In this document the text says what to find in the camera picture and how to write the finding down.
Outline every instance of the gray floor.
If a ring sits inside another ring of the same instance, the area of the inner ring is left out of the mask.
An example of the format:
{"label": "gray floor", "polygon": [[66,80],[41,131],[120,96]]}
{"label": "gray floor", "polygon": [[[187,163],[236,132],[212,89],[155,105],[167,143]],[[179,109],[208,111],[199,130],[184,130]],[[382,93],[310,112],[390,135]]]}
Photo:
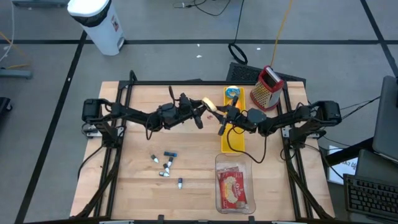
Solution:
{"label": "gray floor", "polygon": [[[129,40],[233,39],[240,0],[232,0],[220,17],[196,9],[173,9],[176,1],[115,0]],[[203,8],[216,12],[225,0]],[[246,1],[239,39],[274,39],[288,0]],[[385,39],[398,39],[398,2],[368,1]],[[10,5],[0,2],[0,31],[11,36]],[[80,38],[80,26],[65,9],[16,8],[17,40]],[[281,39],[376,40],[360,1],[294,1]],[[273,45],[240,44],[249,65],[271,61]],[[0,80],[0,96],[10,97],[14,110],[0,132],[0,222],[12,223],[29,183],[44,137],[65,81],[76,45],[19,45],[32,61],[32,80]],[[398,46],[389,46],[398,57]],[[133,69],[140,80],[225,80],[233,61],[226,44],[125,45],[114,57],[84,46],[26,222],[67,218],[76,187],[76,172],[86,139],[80,133],[81,106],[97,97],[102,81],[126,79]],[[15,50],[0,67],[25,63]],[[279,45],[274,68],[307,79],[310,101],[335,100],[341,106],[379,95],[382,78],[393,75],[380,45]],[[377,103],[329,128],[328,137],[354,144],[372,136]],[[330,142],[321,140],[327,146]],[[341,187],[330,184],[336,215],[345,220]]]}

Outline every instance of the clear plastic container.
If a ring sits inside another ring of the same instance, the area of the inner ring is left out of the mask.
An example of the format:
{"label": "clear plastic container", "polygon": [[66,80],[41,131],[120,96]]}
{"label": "clear plastic container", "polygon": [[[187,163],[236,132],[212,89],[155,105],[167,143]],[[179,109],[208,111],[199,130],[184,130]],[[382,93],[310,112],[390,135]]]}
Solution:
{"label": "clear plastic container", "polygon": [[251,166],[252,160],[244,154],[222,153],[216,156],[217,211],[224,214],[252,214],[256,211]]}

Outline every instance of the keyboard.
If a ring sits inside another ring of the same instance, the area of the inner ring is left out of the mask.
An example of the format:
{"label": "keyboard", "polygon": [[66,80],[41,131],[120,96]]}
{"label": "keyboard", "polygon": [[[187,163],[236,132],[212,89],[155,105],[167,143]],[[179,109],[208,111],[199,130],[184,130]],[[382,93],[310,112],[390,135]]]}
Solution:
{"label": "keyboard", "polygon": [[346,209],[398,221],[398,185],[344,174]]}

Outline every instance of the computer monitor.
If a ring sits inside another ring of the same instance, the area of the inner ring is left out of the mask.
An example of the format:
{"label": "computer monitor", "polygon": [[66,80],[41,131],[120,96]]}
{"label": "computer monitor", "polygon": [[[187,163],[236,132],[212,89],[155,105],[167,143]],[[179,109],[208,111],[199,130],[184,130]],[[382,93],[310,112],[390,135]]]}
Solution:
{"label": "computer monitor", "polygon": [[383,78],[373,149],[380,156],[398,162],[398,84],[395,77]]}

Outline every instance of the wooden table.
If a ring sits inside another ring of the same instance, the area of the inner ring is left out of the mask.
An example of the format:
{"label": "wooden table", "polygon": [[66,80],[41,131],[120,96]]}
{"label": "wooden table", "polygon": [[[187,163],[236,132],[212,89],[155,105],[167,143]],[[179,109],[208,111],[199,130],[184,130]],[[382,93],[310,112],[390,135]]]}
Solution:
{"label": "wooden table", "polygon": [[[302,82],[288,82],[292,107],[298,102],[307,104]],[[114,101],[118,82],[104,82],[100,98]],[[184,92],[193,99],[207,96],[216,105],[223,104],[224,86],[173,86],[175,96]],[[252,86],[242,86],[246,92],[246,109],[256,107],[249,97]],[[152,112],[159,105],[171,102],[168,86],[133,86],[130,107]],[[266,113],[277,116],[276,110]],[[114,198],[112,219],[156,220],[160,214],[166,220],[248,220],[248,215],[221,214],[215,207],[215,157],[221,153],[220,128],[217,120],[202,116],[204,128],[198,129],[193,120],[171,130],[154,133],[147,141],[143,126],[127,122],[123,152],[119,168],[117,189]],[[264,150],[264,138],[259,134],[244,133],[246,152],[260,159]],[[101,144],[101,139],[88,141],[85,157]],[[308,139],[307,144],[318,147],[316,140]],[[267,138],[267,154],[262,164],[252,165],[256,220],[294,220],[286,164],[280,159],[282,149],[280,131]],[[167,162],[164,151],[177,152],[171,167],[170,177],[159,176],[162,164]],[[102,150],[82,169],[78,181],[71,215],[76,215],[98,189],[103,165]],[[326,177],[320,154],[311,148],[301,150],[308,189],[318,203],[334,216]],[[150,158],[155,154],[160,163]],[[177,179],[183,178],[183,189],[177,188]],[[298,189],[302,217],[305,217],[302,194]],[[101,214],[104,214],[108,193],[104,194]]]}

